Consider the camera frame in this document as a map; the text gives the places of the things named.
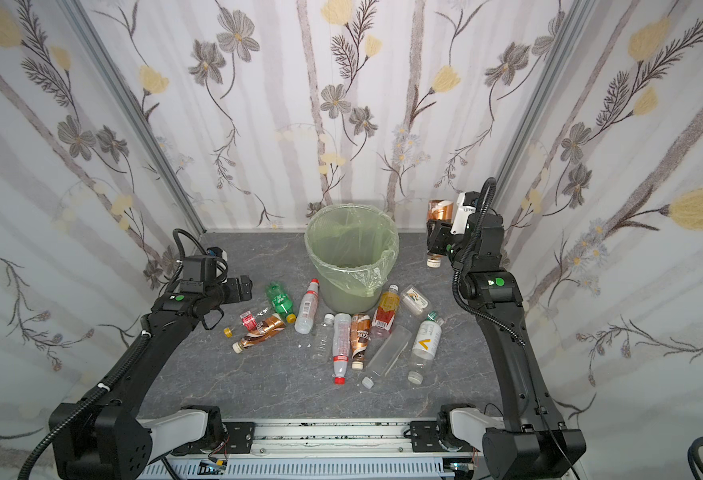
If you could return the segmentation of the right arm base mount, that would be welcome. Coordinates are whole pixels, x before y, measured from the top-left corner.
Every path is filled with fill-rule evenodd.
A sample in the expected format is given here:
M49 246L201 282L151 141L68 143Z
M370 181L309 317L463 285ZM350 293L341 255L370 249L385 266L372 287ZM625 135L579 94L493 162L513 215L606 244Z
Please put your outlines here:
M411 441L413 453L475 453L481 450L485 432L497 426L497 418L475 405L447 404L433 420L409 422L403 437Z

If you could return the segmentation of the brown label coffee bottle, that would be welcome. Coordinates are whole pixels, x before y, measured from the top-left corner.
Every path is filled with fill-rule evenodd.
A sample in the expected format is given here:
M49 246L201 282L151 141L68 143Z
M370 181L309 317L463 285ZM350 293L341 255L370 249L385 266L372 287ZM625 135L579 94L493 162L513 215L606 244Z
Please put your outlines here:
M237 354L241 354L246 349L276 336L286 328L287 324L285 324L283 318L275 313L264 320L255 331L247 333L241 340L236 342L232 348Z

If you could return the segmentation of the small red label bottle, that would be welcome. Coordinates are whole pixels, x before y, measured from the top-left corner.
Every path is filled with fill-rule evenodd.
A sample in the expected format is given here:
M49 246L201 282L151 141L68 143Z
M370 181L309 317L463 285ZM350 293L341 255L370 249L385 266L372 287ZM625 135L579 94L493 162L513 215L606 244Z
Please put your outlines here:
M252 308L240 315L240 319L224 328L227 338L246 333L262 334L265 331L263 326L266 319L272 314L271 307Z

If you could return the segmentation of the copper label short bottle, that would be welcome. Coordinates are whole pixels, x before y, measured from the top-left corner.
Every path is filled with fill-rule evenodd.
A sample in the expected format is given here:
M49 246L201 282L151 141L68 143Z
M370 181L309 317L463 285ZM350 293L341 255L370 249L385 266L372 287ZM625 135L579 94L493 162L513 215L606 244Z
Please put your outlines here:
M429 208L427 208L427 221L445 221L452 224L453 210L455 210L455 203L451 200L431 200L429 202ZM441 256L437 254L429 254L427 256L427 267L435 269L439 268L439 266L441 266Z

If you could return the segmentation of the white label yellow V bottle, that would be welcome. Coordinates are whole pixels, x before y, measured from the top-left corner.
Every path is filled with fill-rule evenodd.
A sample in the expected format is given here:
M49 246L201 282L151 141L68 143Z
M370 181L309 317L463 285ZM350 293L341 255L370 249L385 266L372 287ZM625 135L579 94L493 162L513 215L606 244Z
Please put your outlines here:
M411 346L409 372L407 372L407 380L411 384L423 384L425 376L429 373L429 368L435 361L437 350L439 350L444 323L445 320L439 316L439 313L432 311L419 324L419 329L417 334L415 334L415 341L413 346Z

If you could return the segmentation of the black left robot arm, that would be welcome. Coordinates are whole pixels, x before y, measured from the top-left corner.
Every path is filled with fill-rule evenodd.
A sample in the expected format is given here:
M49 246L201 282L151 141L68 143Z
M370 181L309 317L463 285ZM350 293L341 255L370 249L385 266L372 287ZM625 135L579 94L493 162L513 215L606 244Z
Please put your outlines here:
M242 275L216 285L193 282L158 299L139 337L111 371L80 401L63 403L51 415L59 476L136 479L167 454L215 449L227 440L217 407L186 407L145 422L138 415L167 361L206 315L252 297L253 282Z

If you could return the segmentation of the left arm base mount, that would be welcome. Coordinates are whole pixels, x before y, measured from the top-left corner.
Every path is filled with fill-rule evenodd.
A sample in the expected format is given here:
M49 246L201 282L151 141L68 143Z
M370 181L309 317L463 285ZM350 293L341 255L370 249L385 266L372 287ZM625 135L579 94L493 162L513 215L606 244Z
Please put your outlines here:
M211 456L250 454L254 437L255 422L234 421L222 418L221 409L217 406L189 405L181 412L201 411L208 414L204 434L200 439L177 447L173 454L185 456L189 454L206 454Z

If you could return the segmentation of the green plastic bottle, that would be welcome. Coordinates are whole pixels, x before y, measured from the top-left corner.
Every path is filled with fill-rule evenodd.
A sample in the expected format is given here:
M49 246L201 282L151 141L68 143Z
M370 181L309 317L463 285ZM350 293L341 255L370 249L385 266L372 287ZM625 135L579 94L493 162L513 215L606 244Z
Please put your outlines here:
M277 281L271 282L266 287L266 294L275 312L277 312L287 324L296 322L295 302L293 302L293 299L289 296L281 283Z

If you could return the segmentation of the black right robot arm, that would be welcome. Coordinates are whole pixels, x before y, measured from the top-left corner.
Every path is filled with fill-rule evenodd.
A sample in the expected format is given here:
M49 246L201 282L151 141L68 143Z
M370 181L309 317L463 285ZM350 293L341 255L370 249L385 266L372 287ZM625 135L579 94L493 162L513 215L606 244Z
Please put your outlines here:
M521 289L501 265L502 241L497 214L471 214L461 233L449 222L427 222L427 251L451 262L453 298L485 335L503 403L501 427L485 425L477 410L445 406L445 438L479 450L493 479L561 478L575 469L587 444L581 430L567 427L543 380Z

